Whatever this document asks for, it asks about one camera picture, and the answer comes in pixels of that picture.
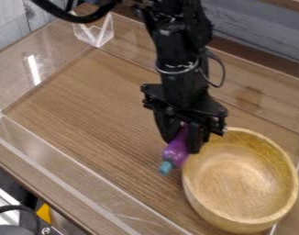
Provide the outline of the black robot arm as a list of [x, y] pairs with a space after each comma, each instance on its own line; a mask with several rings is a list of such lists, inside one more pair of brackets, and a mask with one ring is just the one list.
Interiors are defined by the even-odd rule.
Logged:
[[208, 61], [216, 55], [207, 49], [213, 25], [201, 0], [101, 0], [97, 10], [75, 16], [49, 0], [31, 0], [55, 17], [77, 24], [103, 18], [119, 4], [129, 5], [145, 25], [156, 48], [157, 84], [143, 84], [143, 105], [153, 111], [161, 138], [169, 142], [187, 127], [188, 152], [200, 152], [209, 136], [224, 134], [228, 109], [208, 93]]

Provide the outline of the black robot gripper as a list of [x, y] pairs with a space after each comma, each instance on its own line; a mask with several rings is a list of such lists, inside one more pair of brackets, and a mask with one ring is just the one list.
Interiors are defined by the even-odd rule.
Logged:
[[167, 143], [179, 133], [181, 123], [188, 124], [188, 153], [197, 154], [209, 134], [224, 134], [228, 110], [208, 93], [211, 86], [219, 88], [221, 84], [211, 82], [208, 64], [157, 63], [156, 70], [160, 83], [141, 86], [143, 105], [153, 112], [159, 134]]

